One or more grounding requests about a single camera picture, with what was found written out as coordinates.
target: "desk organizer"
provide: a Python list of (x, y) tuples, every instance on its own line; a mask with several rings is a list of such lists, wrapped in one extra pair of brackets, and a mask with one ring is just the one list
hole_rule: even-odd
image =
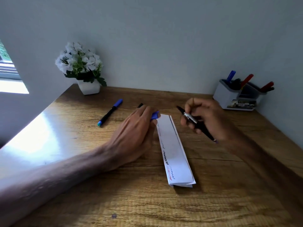
[(219, 81), (213, 96), (223, 109), (253, 111), (266, 95), (250, 82), (244, 86), (243, 90), (233, 90), (225, 81), (224, 79)]

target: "wood grain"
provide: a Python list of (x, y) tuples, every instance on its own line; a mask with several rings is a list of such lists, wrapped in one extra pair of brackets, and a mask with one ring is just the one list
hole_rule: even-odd
[[(43, 133), (39, 127), (32, 129), (30, 136), (29, 131), (27, 136), (21, 132), (1, 149), (1, 177), (103, 144), (142, 102), (172, 115), (197, 184), (192, 189), (168, 186), (155, 132), (153, 149), (136, 162), (73, 187), (14, 226), (291, 226), (287, 211), (244, 162), (206, 136), (181, 127), (175, 106), (183, 106), (191, 97), (211, 98), (115, 87), (84, 96), (72, 85), (44, 110), (49, 132), (34, 153), (24, 150), (34, 142), (31, 137)], [(123, 104), (99, 128), (99, 118), (119, 98)], [(244, 111), (226, 114), (266, 151), (303, 176), (302, 150), (263, 116)], [(26, 144), (16, 151), (14, 144), (25, 137)]]

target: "window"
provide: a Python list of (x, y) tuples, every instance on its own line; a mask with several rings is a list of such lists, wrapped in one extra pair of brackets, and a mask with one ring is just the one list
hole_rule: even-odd
[(11, 58), (0, 41), (0, 78), (21, 80)]

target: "flower pot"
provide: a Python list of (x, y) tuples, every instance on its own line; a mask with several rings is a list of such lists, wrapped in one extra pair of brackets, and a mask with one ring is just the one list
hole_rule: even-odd
[(93, 81), (93, 83), (83, 82), (83, 80), (77, 80), (77, 82), (83, 95), (91, 95), (100, 92), (100, 84), (96, 79)]

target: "white paper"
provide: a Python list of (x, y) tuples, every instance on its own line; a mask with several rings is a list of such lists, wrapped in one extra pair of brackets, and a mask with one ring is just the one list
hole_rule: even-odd
[(192, 187), (192, 184), (196, 184), (196, 182), (172, 117), (161, 114), (157, 121), (157, 131), (169, 185)]

